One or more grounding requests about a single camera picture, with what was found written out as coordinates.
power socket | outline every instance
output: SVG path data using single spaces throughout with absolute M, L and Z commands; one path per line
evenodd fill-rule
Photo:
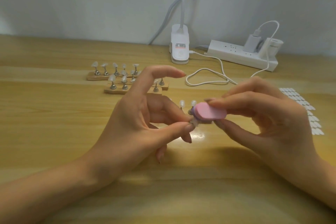
M 241 64 L 244 66 L 255 67 L 258 69 L 265 69 L 267 67 L 267 60 L 264 52 L 269 41 L 265 41 L 263 47 L 259 52 L 244 52 L 243 46 L 211 40 L 206 56 L 217 57 L 221 60 Z M 273 72 L 278 65 L 275 58 L 280 46 L 283 44 L 281 40 L 272 39 L 272 44 L 268 48 L 269 68 L 267 71 Z

white cable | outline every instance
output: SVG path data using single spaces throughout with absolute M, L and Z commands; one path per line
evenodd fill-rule
M 280 25 L 279 25 L 279 22 L 277 22 L 277 21 L 267 21 L 267 22 L 263 23 L 263 24 L 258 28 L 258 30 L 260 30 L 260 28 L 261 28 L 263 25 L 265 25 L 266 23 L 269 23 L 269 22 L 274 22 L 274 23 L 277 24 L 276 30 L 274 31 L 273 35 L 271 36 L 271 38 L 270 38 L 270 40 L 269 40 L 269 46 L 270 46 L 270 45 L 271 45 L 271 41 L 272 41 L 272 39 L 273 39 L 273 36 L 275 35 L 275 33 L 276 33 L 276 32 L 278 31 L 278 29 L 279 29 L 279 26 L 280 26 Z M 260 73 L 260 72 L 262 72 L 262 71 L 267 70 L 267 69 L 270 67 L 270 59 L 269 59 L 269 57 L 268 57 L 268 48 L 269 48 L 269 46 L 266 48 L 267 68 L 262 69 L 262 70 L 260 70 L 260 71 L 258 71 L 258 72 L 256 72 L 256 73 L 252 74 L 251 77 L 255 76 L 257 73 Z M 196 72 L 192 73 L 191 75 L 188 75 L 188 76 L 185 78 L 185 82 L 187 83 L 187 85 L 189 85 L 189 86 L 199 86 L 199 85 L 203 85 L 203 84 L 211 84 L 211 83 L 216 83 L 216 82 L 222 82 L 222 83 L 232 82 L 233 84 L 238 84 L 238 83 L 236 83 L 235 81 L 233 81 L 232 79 L 230 79 L 229 77 L 227 77 L 227 76 L 225 75 L 225 73 L 224 73 L 224 69 L 223 69 L 223 62 L 222 62 L 221 59 L 219 59 L 219 58 L 217 58 L 217 57 L 213 57 L 213 56 L 203 55 L 203 54 L 200 54 L 200 53 L 198 53 L 198 52 L 194 52 L 194 51 L 189 51 L 189 53 L 190 53 L 190 54 L 192 54 L 192 53 L 196 53 L 196 54 L 201 55 L 201 56 L 204 56 L 204 57 L 214 58 L 214 59 L 219 60 L 219 62 L 220 62 L 220 66 L 221 66 L 221 69 L 222 69 L 222 73 L 218 73 L 218 72 L 216 72 L 216 71 L 214 71 L 214 70 L 211 70 L 211 69 L 209 69 L 209 68 L 201 68 L 201 69 L 198 69 Z M 221 77 L 224 77 L 224 78 L 226 78 L 226 81 L 210 81 L 210 82 L 201 82 L 201 83 L 197 83 L 197 84 L 192 84 L 192 83 L 188 82 L 188 79 L 189 79 L 190 77 L 194 76 L 195 74 L 197 74 L 199 71 L 202 71 L 202 70 L 208 70 L 208 71 L 210 71 L 210 72 L 213 72 L 214 74 L 217 74 L 217 75 L 219 75 L 219 76 L 221 76 Z
M 220 66 L 221 66 L 221 69 L 222 69 L 222 73 L 218 73 L 214 70 L 211 70 L 209 68 L 201 68 L 201 69 L 198 69 L 195 73 L 192 73 L 191 75 L 188 75 L 186 78 L 185 78 L 185 82 L 189 85 L 189 86 L 199 86 L 199 85 L 203 85 L 203 84 L 209 84 L 209 83 L 216 83 L 216 82 L 222 82 L 222 83 L 228 83 L 228 82 L 232 82 L 233 84 L 237 84 L 235 81 L 233 81 L 232 79 L 230 79 L 229 77 L 227 77 L 224 73 L 224 68 L 223 68 L 223 62 L 221 61 L 221 59 L 217 58 L 217 57 L 213 57 L 213 56 L 206 56 L 206 55 L 203 55 L 203 54 L 200 54 L 198 52 L 194 52 L 194 51 L 189 51 L 190 54 L 192 53 L 196 53 L 198 55 L 201 55 L 201 56 L 204 56 L 204 57 L 207 57 L 207 58 L 214 58 L 214 59 L 217 59 L 219 60 L 220 62 Z M 226 78 L 226 81 L 210 81 L 210 82 L 201 82 L 201 83 L 197 83 L 197 84 L 192 84 L 190 82 L 188 82 L 188 79 L 192 76 L 194 76 L 195 74 L 197 74 L 199 71 L 202 71 L 202 70 L 208 70 L 210 72 L 213 72 L 214 74 L 217 74 L 221 77 L 224 77 Z
M 271 38 L 270 38 L 270 40 L 269 40 L 269 43 L 267 43 L 267 44 L 268 44 L 268 47 L 266 48 L 267 67 L 266 67 L 265 69 L 263 69 L 263 70 L 260 70 L 260 71 L 258 71 L 258 72 L 255 72 L 254 74 L 251 75 L 251 77 L 254 77 L 257 73 L 260 73 L 260 72 L 262 72 L 262 71 L 265 71 L 265 70 L 267 70 L 267 69 L 270 67 L 270 58 L 268 57 L 268 48 L 270 47 L 270 45 L 271 45 L 271 41 L 272 41 L 272 39 L 273 39 L 273 36 L 274 36 L 275 33 L 278 31 L 280 24 L 279 24 L 279 22 L 277 22 L 277 21 L 267 21 L 267 22 L 264 22 L 264 23 L 258 28 L 258 30 L 260 30 L 260 28 L 261 28 L 263 25 L 265 25 L 266 23 L 269 23 L 269 22 L 274 22 L 274 23 L 276 23 L 276 24 L 277 24 L 277 27 L 276 27 L 276 30 L 274 31 L 273 35 L 271 36 Z
M 166 27 L 169 16 L 173 8 L 180 2 L 181 0 L 175 0 L 170 7 L 168 8 L 168 11 L 166 13 L 166 17 L 164 18 L 160 28 L 157 30 L 157 32 L 153 35 L 153 37 L 149 40 L 148 44 L 152 44 L 153 41 L 160 35 L 160 33 L 163 31 L 163 29 Z
M 181 22 L 180 22 L 180 29 L 183 29 L 184 25 L 184 0 L 181 2 Z

wooden table surface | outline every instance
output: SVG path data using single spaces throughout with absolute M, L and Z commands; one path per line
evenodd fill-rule
M 315 108 L 324 136 L 314 136 L 321 156 L 336 165 L 336 59 L 279 55 L 261 77 L 294 88 Z M 69 162 L 102 132 L 121 95 L 103 93 L 106 81 L 89 82 L 98 61 L 139 69 L 173 65 L 187 74 L 218 61 L 191 55 L 174 65 L 168 47 L 102 41 L 0 36 L 0 182 Z M 223 62 L 237 82 L 257 69 Z M 202 72 L 192 82 L 216 76 Z M 175 103 L 217 97 L 233 85 L 189 87 L 170 79 L 164 95 Z M 228 119 L 257 133 L 248 118 Z M 153 155 L 110 186 L 49 217 L 44 223 L 336 223 L 336 213 L 273 173 L 251 151 L 215 125 L 200 125 L 192 144 L 175 140 L 161 164 Z

nail file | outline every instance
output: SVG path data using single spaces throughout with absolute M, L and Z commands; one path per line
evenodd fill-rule
M 222 120 L 226 117 L 226 110 L 216 109 L 208 103 L 201 102 L 195 105 L 195 116 L 201 120 Z

white power strip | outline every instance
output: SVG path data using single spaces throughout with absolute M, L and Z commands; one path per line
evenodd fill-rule
M 267 60 L 266 58 L 265 59 L 260 58 L 260 52 L 259 53 L 244 52 L 243 46 L 241 45 L 211 40 L 208 52 L 205 55 L 217 57 L 221 60 L 241 64 L 244 66 L 255 67 L 258 69 L 265 69 L 267 67 Z M 267 71 L 272 72 L 277 67 L 277 65 L 278 61 L 275 58 L 275 55 L 269 55 L 269 68 L 267 69 Z

